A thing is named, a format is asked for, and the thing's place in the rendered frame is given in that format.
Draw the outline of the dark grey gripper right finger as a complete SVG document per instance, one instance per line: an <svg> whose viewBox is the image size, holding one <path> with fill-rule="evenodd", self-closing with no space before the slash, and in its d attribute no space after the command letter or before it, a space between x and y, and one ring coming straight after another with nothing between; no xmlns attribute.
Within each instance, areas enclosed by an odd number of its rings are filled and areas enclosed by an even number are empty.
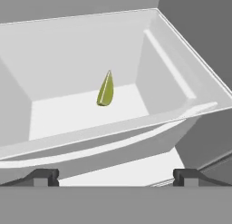
<svg viewBox="0 0 232 224"><path fill-rule="evenodd" d="M173 177L175 187L232 187L232 184L211 179L196 169L175 169Z"/></svg>

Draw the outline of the yellow-green lemon wedge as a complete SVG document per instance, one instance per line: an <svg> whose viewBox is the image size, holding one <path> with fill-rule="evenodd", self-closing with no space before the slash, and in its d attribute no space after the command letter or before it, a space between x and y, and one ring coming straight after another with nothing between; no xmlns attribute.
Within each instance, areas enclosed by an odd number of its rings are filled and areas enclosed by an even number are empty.
<svg viewBox="0 0 232 224"><path fill-rule="evenodd" d="M111 70L109 70L105 76L105 79L101 85L101 89L99 90L97 97L97 104L99 106L108 106L113 98L113 79Z"/></svg>

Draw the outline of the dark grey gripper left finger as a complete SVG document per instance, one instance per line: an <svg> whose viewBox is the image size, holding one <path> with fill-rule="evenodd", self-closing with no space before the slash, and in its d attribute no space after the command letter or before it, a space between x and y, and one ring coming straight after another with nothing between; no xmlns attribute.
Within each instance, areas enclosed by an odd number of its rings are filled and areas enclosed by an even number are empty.
<svg viewBox="0 0 232 224"><path fill-rule="evenodd" d="M0 187L58 187L58 169L36 169L23 178L0 184Z"/></svg>

